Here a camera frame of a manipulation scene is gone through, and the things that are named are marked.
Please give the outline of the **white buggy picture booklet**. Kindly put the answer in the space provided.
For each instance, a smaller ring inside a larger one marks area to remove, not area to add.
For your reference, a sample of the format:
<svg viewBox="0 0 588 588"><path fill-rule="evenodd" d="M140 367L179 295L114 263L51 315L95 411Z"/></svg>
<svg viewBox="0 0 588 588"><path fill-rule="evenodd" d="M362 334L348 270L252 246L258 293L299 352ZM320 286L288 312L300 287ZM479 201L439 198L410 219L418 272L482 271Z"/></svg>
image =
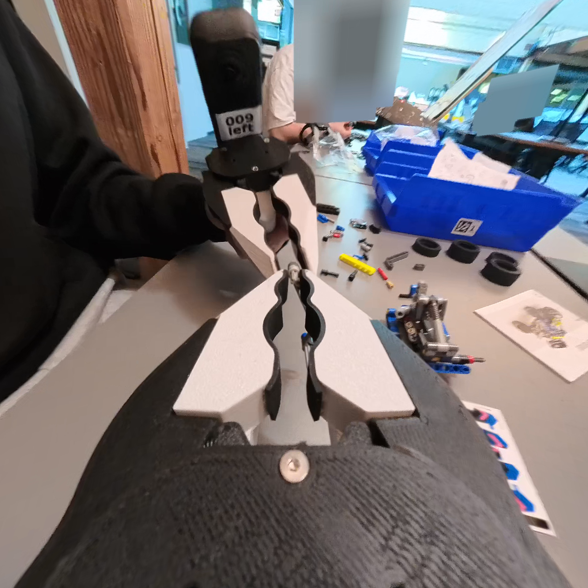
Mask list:
<svg viewBox="0 0 588 588"><path fill-rule="evenodd" d="M474 314L571 383L587 373L587 320L535 290Z"/></svg>

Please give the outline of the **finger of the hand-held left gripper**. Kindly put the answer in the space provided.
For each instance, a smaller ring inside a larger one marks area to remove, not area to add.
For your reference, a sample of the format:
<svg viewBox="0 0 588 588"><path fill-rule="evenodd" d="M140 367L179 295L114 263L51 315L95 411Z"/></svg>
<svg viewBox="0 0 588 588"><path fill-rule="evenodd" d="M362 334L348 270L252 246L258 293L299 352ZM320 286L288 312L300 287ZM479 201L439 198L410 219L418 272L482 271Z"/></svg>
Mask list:
<svg viewBox="0 0 588 588"><path fill-rule="evenodd" d="M275 210L286 221L298 264L318 272L318 213L298 174L284 175L275 184Z"/></svg>
<svg viewBox="0 0 588 588"><path fill-rule="evenodd" d="M264 278L273 276L277 265L268 236L276 228L276 211L270 191L225 189L221 198L232 238Z"/></svg>

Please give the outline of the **clear plastic bag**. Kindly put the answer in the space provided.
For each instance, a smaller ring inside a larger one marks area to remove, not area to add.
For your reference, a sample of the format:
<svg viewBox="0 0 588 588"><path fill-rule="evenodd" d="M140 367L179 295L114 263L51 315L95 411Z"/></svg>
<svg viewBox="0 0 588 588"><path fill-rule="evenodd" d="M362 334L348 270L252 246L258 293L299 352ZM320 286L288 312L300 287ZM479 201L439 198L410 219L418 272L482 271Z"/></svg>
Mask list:
<svg viewBox="0 0 588 588"><path fill-rule="evenodd" d="M356 159L340 133L329 126L313 126L307 149L318 168L343 166L354 170Z"/></svg>

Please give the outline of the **white paper sheets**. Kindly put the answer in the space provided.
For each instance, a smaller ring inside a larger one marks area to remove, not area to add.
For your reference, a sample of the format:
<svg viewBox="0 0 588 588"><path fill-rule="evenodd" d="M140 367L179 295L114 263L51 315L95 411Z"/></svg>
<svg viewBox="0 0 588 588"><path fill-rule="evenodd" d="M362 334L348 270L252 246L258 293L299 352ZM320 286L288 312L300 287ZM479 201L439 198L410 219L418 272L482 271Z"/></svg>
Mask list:
<svg viewBox="0 0 588 588"><path fill-rule="evenodd" d="M468 158L461 146L447 139L434 159L428 177L479 187L514 190L520 176L511 168L487 156L476 153Z"/></svg>

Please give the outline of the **blue storage bin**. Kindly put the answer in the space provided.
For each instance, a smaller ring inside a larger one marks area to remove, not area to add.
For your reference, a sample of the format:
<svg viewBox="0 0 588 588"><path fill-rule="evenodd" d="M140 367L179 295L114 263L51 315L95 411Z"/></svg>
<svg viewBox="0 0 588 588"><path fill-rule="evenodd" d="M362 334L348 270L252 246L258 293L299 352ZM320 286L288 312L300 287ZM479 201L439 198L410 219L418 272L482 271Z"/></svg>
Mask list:
<svg viewBox="0 0 588 588"><path fill-rule="evenodd" d="M526 175L513 190L450 182L414 174L377 174L376 200L391 231L435 240L527 252L580 204Z"/></svg>
<svg viewBox="0 0 588 588"><path fill-rule="evenodd" d="M366 160L369 157L379 159L388 151L436 156L441 147L436 130L423 126L389 125L370 133L362 153Z"/></svg>
<svg viewBox="0 0 588 588"><path fill-rule="evenodd" d="M366 170L375 175L384 173L390 166L397 166L427 175L444 146L443 143L426 145L388 140L370 155L366 154Z"/></svg>

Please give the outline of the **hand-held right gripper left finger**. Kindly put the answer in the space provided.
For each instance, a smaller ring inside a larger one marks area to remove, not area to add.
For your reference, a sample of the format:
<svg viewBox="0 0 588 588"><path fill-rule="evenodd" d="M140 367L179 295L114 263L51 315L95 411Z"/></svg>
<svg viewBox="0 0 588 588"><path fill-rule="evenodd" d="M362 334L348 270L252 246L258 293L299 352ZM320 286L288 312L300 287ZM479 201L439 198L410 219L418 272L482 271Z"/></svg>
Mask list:
<svg viewBox="0 0 588 588"><path fill-rule="evenodd" d="M289 277L276 272L221 313L173 410L219 420L275 420L281 406L281 364L275 337Z"/></svg>

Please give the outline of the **brown wooden post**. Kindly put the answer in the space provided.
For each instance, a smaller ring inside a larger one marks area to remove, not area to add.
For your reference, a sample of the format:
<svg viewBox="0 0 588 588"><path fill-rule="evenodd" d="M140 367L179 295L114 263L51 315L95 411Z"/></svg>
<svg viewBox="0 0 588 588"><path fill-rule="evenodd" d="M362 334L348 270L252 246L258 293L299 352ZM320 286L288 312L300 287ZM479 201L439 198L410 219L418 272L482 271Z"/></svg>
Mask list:
<svg viewBox="0 0 588 588"><path fill-rule="evenodd" d="M133 169L188 173L166 1L55 1L98 133Z"/></svg>

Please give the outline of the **toy buggy chassis assembly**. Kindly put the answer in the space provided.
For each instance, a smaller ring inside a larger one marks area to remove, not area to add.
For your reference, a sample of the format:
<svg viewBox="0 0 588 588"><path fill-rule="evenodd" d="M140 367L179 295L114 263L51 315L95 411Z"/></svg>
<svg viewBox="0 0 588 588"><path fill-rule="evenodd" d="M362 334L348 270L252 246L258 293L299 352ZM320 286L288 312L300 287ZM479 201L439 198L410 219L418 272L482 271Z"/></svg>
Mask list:
<svg viewBox="0 0 588 588"><path fill-rule="evenodd" d="M468 375L471 365L485 363L482 357L460 352L445 326L448 300L430 294L426 282L411 285L399 299L403 303L386 312L386 326L433 371Z"/></svg>

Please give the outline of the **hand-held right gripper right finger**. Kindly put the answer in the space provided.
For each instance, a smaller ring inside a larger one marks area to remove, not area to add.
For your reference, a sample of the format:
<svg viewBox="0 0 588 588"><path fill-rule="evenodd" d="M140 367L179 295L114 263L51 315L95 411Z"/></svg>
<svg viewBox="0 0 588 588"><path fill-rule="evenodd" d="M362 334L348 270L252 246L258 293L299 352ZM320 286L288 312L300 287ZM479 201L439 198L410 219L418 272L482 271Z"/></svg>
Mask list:
<svg viewBox="0 0 588 588"><path fill-rule="evenodd" d="M412 416L415 405L370 317L310 270L300 271L299 299L313 338L306 378L313 420Z"/></svg>

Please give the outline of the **person's left forearm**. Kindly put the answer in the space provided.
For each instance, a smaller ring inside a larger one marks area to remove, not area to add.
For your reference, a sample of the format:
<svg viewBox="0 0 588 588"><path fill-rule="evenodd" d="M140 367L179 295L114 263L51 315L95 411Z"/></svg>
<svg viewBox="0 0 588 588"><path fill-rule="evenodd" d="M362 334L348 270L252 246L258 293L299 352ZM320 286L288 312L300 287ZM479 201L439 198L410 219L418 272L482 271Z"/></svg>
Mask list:
<svg viewBox="0 0 588 588"><path fill-rule="evenodd" d="M63 223L63 238L100 258L169 261L205 242L227 241L194 177L122 175L91 187Z"/></svg>

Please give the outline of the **yellow plastic beam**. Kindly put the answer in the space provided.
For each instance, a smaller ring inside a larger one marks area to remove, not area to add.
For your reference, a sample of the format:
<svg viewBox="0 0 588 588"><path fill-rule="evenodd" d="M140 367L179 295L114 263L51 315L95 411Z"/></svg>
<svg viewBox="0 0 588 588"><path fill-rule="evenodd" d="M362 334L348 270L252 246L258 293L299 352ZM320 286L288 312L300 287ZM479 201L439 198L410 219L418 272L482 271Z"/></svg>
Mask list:
<svg viewBox="0 0 588 588"><path fill-rule="evenodd" d="M354 270L358 272L362 272L368 276L372 276L376 273L377 269L368 265L364 261L357 259L354 256L350 256L348 254L340 254L339 261L344 263L345 265L352 267Z"/></svg>

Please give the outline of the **blue and pink sticker sheet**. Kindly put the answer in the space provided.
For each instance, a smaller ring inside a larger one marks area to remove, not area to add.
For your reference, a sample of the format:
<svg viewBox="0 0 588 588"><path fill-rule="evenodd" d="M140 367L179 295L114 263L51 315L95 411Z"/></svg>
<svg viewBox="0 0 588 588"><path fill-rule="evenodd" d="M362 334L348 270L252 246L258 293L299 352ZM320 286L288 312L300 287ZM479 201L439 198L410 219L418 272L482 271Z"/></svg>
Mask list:
<svg viewBox="0 0 588 588"><path fill-rule="evenodd" d="M552 521L503 413L479 403L464 401L463 405L489 442L529 527L535 532L556 537Z"/></svg>

